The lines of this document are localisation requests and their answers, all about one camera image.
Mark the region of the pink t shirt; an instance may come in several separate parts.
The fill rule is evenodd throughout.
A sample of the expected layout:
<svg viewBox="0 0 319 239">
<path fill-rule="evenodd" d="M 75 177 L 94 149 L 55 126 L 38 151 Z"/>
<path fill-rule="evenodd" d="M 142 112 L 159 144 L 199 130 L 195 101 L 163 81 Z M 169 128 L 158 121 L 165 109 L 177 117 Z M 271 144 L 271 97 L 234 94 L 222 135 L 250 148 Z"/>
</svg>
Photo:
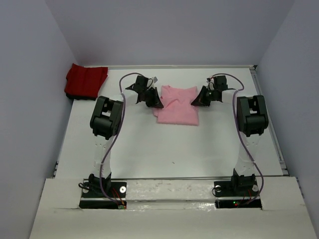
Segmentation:
<svg viewBox="0 0 319 239">
<path fill-rule="evenodd" d="M 157 123 L 198 126 L 198 109 L 191 104 L 197 94 L 197 87 L 180 89 L 162 86 L 160 100 L 163 108 L 153 110 Z"/>
</svg>

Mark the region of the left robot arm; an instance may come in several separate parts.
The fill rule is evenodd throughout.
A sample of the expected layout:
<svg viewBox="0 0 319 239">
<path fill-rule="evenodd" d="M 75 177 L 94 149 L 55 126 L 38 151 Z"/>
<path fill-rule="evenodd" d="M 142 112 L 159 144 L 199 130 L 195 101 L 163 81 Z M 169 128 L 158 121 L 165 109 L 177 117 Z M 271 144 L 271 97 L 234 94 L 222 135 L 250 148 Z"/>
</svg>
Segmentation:
<svg viewBox="0 0 319 239">
<path fill-rule="evenodd" d="M 104 97 L 99 96 L 90 119 L 90 128 L 95 139 L 93 171 L 84 184 L 87 191 L 113 201 L 108 194 L 111 189 L 111 150 L 117 141 L 124 124 L 128 106 L 144 102 L 148 108 L 162 109 L 155 83 L 156 77 L 148 78 L 140 73 L 129 73 L 119 81 L 120 93 Z"/>
</svg>

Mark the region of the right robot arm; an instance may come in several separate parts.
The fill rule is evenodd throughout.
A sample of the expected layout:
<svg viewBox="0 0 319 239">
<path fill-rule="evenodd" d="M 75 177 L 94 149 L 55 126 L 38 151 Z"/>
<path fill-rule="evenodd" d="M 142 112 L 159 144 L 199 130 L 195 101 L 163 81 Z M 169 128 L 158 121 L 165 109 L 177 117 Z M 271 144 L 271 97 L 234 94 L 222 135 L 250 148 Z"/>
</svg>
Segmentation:
<svg viewBox="0 0 319 239">
<path fill-rule="evenodd" d="M 217 73 L 207 78 L 191 103 L 196 107 L 208 107 L 211 102 L 228 103 L 232 113 L 240 147 L 231 179 L 214 183 L 212 194 L 217 197 L 246 197 L 253 201 L 260 196 L 264 188 L 264 177 L 255 160 L 262 134 L 268 128 L 269 118 L 262 95 L 241 96 L 245 86 L 233 76 L 240 88 L 230 88 L 227 84 L 228 73 Z"/>
</svg>

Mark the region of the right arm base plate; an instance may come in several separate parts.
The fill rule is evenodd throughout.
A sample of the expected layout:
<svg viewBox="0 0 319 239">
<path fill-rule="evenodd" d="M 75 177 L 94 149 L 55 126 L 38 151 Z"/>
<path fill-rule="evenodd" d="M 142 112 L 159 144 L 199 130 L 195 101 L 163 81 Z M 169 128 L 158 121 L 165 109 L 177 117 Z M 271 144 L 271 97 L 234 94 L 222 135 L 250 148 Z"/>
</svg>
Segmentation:
<svg viewBox="0 0 319 239">
<path fill-rule="evenodd" d="M 253 186 L 234 189 L 230 181 L 216 181 L 211 189 L 217 209 L 262 208 L 257 182 Z"/>
</svg>

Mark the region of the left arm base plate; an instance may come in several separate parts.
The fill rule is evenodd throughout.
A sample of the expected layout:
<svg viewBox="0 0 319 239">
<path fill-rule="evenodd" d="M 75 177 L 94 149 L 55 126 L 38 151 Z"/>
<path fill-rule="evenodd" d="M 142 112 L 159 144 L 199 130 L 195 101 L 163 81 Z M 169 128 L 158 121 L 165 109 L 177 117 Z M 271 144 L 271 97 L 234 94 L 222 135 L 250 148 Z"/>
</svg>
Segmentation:
<svg viewBox="0 0 319 239">
<path fill-rule="evenodd" d="M 81 209 L 125 210 L 127 208 L 125 181 L 112 181 L 109 191 L 105 191 L 107 197 L 99 185 L 94 186 L 88 180 L 80 182 L 78 187 L 82 190 L 79 202 Z"/>
</svg>

